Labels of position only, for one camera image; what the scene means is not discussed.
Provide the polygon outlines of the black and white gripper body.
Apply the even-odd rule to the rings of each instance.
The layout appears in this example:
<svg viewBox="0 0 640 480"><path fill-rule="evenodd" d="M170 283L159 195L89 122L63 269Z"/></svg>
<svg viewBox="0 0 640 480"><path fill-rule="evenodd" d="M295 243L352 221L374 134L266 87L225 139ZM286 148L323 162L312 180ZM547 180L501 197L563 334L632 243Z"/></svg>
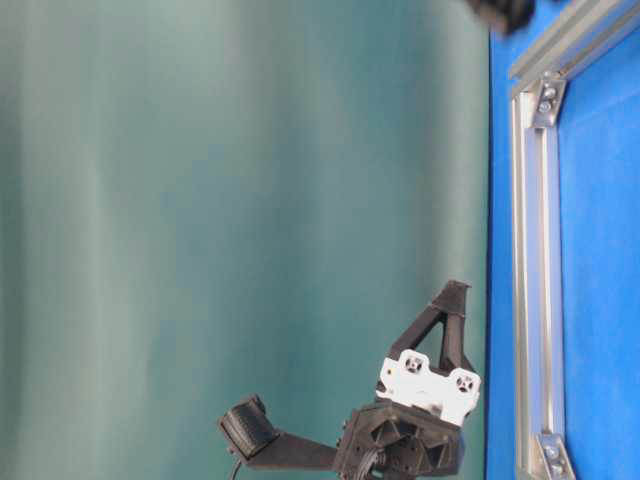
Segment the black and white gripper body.
<svg viewBox="0 0 640 480"><path fill-rule="evenodd" d="M376 401L352 412L334 460L339 474L456 474L462 425L475 409L481 378L456 367L442 375L411 349L386 358Z"/></svg>

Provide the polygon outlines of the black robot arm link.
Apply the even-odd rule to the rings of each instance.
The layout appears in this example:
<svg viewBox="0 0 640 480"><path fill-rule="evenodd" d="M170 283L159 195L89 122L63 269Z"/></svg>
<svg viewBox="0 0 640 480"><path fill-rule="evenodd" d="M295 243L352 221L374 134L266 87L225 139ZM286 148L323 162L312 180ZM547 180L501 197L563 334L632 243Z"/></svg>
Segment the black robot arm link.
<svg viewBox="0 0 640 480"><path fill-rule="evenodd" d="M364 480L416 480L417 476L411 472L397 471L393 469L379 470L371 469L363 476Z"/></svg>

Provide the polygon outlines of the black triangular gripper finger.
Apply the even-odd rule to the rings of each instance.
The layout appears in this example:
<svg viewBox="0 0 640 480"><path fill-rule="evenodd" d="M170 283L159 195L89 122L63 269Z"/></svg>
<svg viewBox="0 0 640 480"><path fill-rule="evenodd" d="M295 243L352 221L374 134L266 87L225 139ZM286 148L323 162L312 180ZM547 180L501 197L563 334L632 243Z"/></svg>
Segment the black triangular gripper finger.
<svg viewBox="0 0 640 480"><path fill-rule="evenodd" d="M474 372L464 352L466 295L469 288L470 286L464 282L449 280L391 345L390 358L398 360L404 350L415 350L434 326L441 323L443 336L438 371L449 373L455 368L463 368Z"/></svg>

